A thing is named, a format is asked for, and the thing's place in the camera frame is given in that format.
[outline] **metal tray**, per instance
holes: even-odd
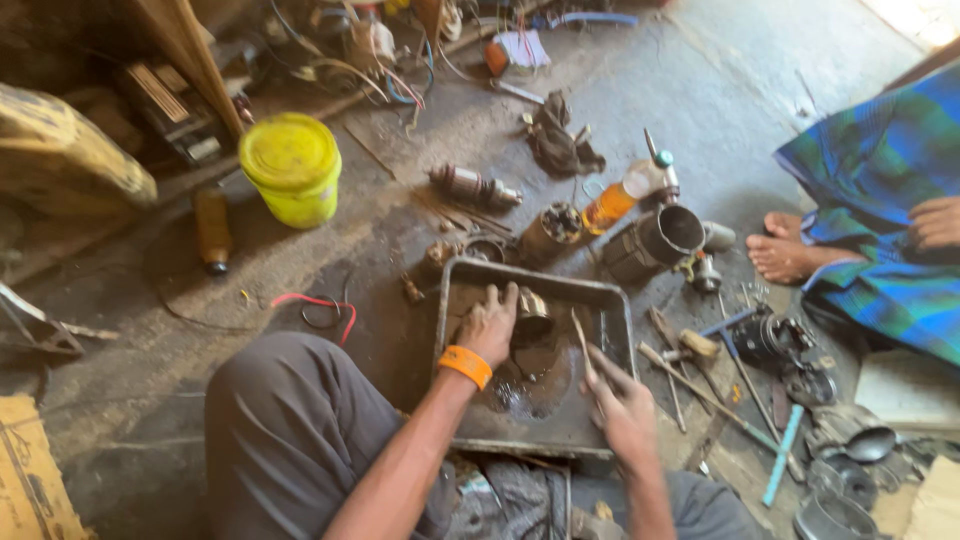
[[[470,402],[452,446],[507,454],[612,457],[603,433],[589,419],[591,403],[577,389],[583,380],[584,360],[570,309],[577,310],[587,340],[636,379],[630,303],[620,287],[474,258],[453,258],[444,269],[441,283],[434,365],[459,327],[460,318],[473,302],[483,299],[484,287],[493,283],[502,288],[508,282],[530,287],[551,307],[555,330],[539,353],[528,356],[546,358],[550,367],[539,382],[517,382],[516,373],[523,374],[519,367],[521,353],[517,353],[516,361],[508,360],[500,366],[487,388]]]

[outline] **hand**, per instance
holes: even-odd
[[[457,345],[477,353],[494,371],[510,356],[519,288],[514,282],[508,284],[503,304],[499,292],[496,285],[487,285],[487,302],[473,306],[457,337]]]
[[[628,375],[588,344],[593,369],[587,370],[581,391],[596,400],[591,418],[607,436],[626,473],[635,473],[643,460],[656,459],[657,413],[650,389]]]
[[[920,251],[960,246],[960,197],[930,199],[907,214],[910,237]]]

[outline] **yellow bucket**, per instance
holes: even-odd
[[[240,139],[240,166],[280,222],[308,229],[337,211],[343,160],[330,130],[298,112],[256,123]]]

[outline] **blue green plaid cloth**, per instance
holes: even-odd
[[[960,62],[837,112],[775,159],[817,202],[806,244],[847,249],[804,285],[864,327],[960,365],[960,250],[918,253],[907,213],[960,195]]]

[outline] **gray pants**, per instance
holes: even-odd
[[[205,425],[215,536],[316,539],[403,420],[339,347],[279,332],[217,370]],[[731,490],[693,475],[667,478],[681,539],[759,538]],[[455,488],[445,464],[413,538],[444,536]]]

